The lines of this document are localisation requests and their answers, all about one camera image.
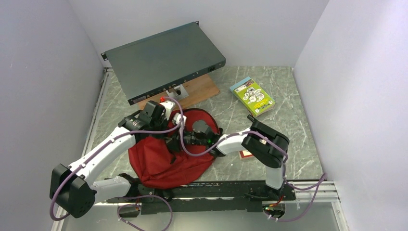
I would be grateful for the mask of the red student backpack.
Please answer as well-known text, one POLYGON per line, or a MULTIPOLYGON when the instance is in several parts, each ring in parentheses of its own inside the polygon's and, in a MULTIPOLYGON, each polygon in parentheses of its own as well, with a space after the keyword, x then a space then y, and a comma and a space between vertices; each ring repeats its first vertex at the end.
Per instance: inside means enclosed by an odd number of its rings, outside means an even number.
MULTIPOLYGON (((192 108, 183 110, 187 117, 185 130, 192 131, 193 123, 203 120, 213 132, 222 132, 215 119, 205 110, 192 108)), ((199 145, 185 147, 190 153, 198 154, 208 148, 199 145)), ((128 149, 129 163, 142 184, 149 188, 170 189, 191 183, 212 165, 215 160, 210 153, 190 156, 185 151, 169 151, 162 139, 149 136, 128 149)))

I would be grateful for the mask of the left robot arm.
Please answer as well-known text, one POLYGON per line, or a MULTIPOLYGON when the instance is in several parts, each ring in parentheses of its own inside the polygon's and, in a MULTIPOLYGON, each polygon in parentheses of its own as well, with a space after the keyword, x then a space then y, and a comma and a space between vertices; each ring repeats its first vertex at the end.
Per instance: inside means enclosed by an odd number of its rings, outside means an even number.
POLYGON ((134 201, 138 188, 124 176, 97 181, 97 177, 125 150, 152 135, 165 135, 171 113, 180 104, 170 97, 161 103, 149 101, 143 110, 124 117, 102 143, 80 159, 51 172, 49 214, 53 221, 68 216, 80 218, 95 204, 115 197, 134 201))

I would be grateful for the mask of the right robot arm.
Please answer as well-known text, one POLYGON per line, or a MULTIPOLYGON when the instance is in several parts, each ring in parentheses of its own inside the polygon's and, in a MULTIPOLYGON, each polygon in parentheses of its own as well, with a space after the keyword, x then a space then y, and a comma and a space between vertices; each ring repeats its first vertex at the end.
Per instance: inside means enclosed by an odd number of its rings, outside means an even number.
POLYGON ((222 134, 203 120, 193 123, 190 130, 178 129, 166 139, 167 148, 173 152, 186 151, 187 145, 204 147, 205 153, 225 156, 232 152, 248 151, 266 169, 266 196, 276 200, 283 195, 283 165, 287 159, 290 140, 282 133, 261 123, 253 116, 251 126, 243 131, 222 134))

